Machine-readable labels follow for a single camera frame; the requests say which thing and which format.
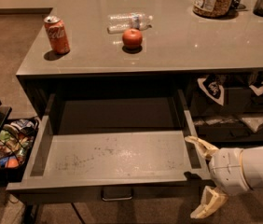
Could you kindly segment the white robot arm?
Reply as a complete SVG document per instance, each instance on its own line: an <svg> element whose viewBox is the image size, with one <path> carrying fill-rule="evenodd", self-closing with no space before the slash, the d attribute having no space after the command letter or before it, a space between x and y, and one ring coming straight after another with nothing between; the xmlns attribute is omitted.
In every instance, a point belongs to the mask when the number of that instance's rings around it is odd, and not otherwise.
<svg viewBox="0 0 263 224"><path fill-rule="evenodd" d="M214 187L206 186L200 205L190 214L191 218L206 218L226 203L229 196L251 190L263 190L263 147L218 148L195 136L185 140L195 146L208 161Z"/></svg>

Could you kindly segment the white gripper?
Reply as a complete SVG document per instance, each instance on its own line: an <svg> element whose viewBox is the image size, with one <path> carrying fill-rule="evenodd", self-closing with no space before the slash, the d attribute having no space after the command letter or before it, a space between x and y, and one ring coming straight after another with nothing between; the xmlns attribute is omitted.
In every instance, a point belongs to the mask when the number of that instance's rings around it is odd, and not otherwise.
<svg viewBox="0 0 263 224"><path fill-rule="evenodd" d="M221 148L195 136L185 140L194 145L198 153L209 162L210 175L217 187L206 186L200 205L190 214L191 218L206 218L228 200L228 195L243 194L250 190L242 169L242 148Z"/></svg>

